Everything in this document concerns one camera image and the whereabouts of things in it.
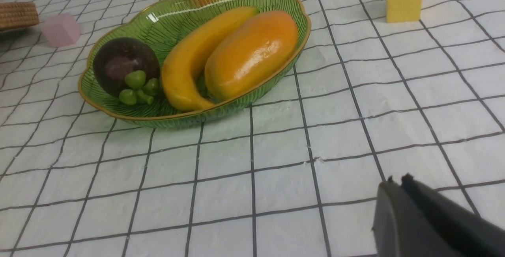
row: gold bowl rim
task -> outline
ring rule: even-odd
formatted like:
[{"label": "gold bowl rim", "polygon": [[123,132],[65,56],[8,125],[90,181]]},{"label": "gold bowl rim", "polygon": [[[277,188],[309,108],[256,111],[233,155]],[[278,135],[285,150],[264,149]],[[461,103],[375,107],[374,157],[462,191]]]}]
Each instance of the gold bowl rim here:
[{"label": "gold bowl rim", "polygon": [[301,7],[301,13],[302,13],[302,15],[307,20],[307,27],[308,27],[308,33],[305,33],[303,41],[301,42],[301,45],[298,47],[298,49],[296,49],[296,51],[292,54],[292,56],[289,58],[289,60],[286,61],[285,64],[283,64],[278,70],[276,70],[276,72],[272,73],[271,76],[269,76],[265,80],[261,81],[261,83],[257,84],[253,88],[247,90],[243,94],[240,94],[237,97],[233,97],[232,99],[228,99],[226,101],[222,101],[222,102],[214,105],[211,108],[206,108],[206,109],[203,109],[203,110],[195,110],[195,111],[185,112],[185,113],[179,113],[179,114],[175,114],[175,115],[165,115],[165,116],[156,116],[156,117],[131,117],[131,116],[119,115],[119,114],[110,112],[106,108],[103,108],[99,104],[96,104],[94,101],[92,101],[91,99],[89,99],[88,96],[86,94],[84,94],[84,92],[82,91],[81,85],[82,85],[82,80],[83,80],[85,74],[91,68],[90,59],[91,59],[92,53],[96,49],[97,44],[100,43],[107,35],[109,35],[110,33],[114,32],[115,30],[121,29],[121,28],[123,28],[125,26],[128,26],[131,23],[133,23],[133,21],[137,17],[139,17],[142,13],[144,13],[145,11],[147,11],[148,9],[150,9],[151,7],[154,7],[157,4],[160,4],[160,3],[166,2],[166,1],[169,1],[169,0],[159,0],[158,2],[155,2],[155,3],[151,4],[151,5],[149,5],[148,7],[146,7],[145,9],[143,9],[142,11],[139,11],[129,22],[121,24],[118,27],[115,27],[115,28],[111,29],[109,32],[107,32],[103,36],[101,36],[100,39],[96,41],[96,43],[94,43],[93,47],[90,49],[90,52],[88,54],[88,58],[87,58],[87,61],[86,61],[86,69],[81,73],[81,76],[79,77],[79,81],[77,82],[77,89],[79,91],[79,94],[84,99],[84,101],[87,102],[87,104],[93,106],[94,108],[96,108],[96,109],[104,112],[105,114],[107,114],[107,115],[109,115],[111,117],[114,117],[114,118],[120,119],[120,120],[126,120],[126,121],[159,121],[159,120],[176,119],[176,118],[180,118],[180,117],[189,117],[189,116],[192,116],[192,115],[197,115],[197,114],[200,114],[200,113],[207,112],[209,110],[213,110],[213,109],[218,108],[220,106],[229,104],[230,102],[235,101],[235,100],[239,99],[240,97],[243,97],[244,95],[246,95],[246,94],[248,94],[248,93],[256,90],[260,86],[264,85],[265,83],[267,83],[268,81],[270,81],[271,79],[273,79],[274,77],[276,77],[280,72],[282,72],[289,65],[289,63],[291,63],[291,61],[293,61],[293,59],[298,54],[301,53],[301,50],[305,47],[305,44],[307,43],[307,40],[309,39],[310,31],[312,29],[312,22],[310,21],[310,17],[305,12],[305,7],[303,6],[302,1],[301,0],[296,0],[298,2],[298,4],[300,5],[300,7]]}]

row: yellow cube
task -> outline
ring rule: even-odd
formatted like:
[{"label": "yellow cube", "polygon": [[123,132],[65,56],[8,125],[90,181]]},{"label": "yellow cube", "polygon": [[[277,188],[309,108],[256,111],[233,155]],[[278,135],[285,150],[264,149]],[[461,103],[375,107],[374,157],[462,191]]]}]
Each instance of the yellow cube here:
[{"label": "yellow cube", "polygon": [[415,22],[421,19],[423,0],[386,0],[386,22]]}]

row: mangosteen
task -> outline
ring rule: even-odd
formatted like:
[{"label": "mangosteen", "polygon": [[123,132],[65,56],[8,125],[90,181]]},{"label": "mangosteen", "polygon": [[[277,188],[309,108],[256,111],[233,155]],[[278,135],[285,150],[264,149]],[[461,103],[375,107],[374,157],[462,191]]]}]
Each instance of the mangosteen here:
[{"label": "mangosteen", "polygon": [[131,37],[115,38],[96,53],[96,81],[127,105],[152,104],[159,94],[159,62],[149,45]]}]

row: foam block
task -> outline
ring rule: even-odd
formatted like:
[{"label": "foam block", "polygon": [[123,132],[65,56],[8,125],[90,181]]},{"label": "foam block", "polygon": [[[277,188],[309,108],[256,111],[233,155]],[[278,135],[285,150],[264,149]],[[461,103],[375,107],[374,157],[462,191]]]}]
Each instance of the foam block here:
[{"label": "foam block", "polygon": [[42,25],[42,33],[53,47],[63,47],[77,42],[81,36],[81,26],[69,13],[47,18]]},{"label": "foam block", "polygon": [[414,22],[421,19],[423,0],[386,0],[386,22]]}]

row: pink cube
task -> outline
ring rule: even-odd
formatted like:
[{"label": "pink cube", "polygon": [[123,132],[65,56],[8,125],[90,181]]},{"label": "pink cube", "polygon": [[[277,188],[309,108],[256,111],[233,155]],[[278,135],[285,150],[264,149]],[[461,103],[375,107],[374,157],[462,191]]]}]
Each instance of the pink cube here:
[{"label": "pink cube", "polygon": [[81,27],[69,13],[47,18],[42,25],[42,33],[53,47],[63,47],[77,42]]}]

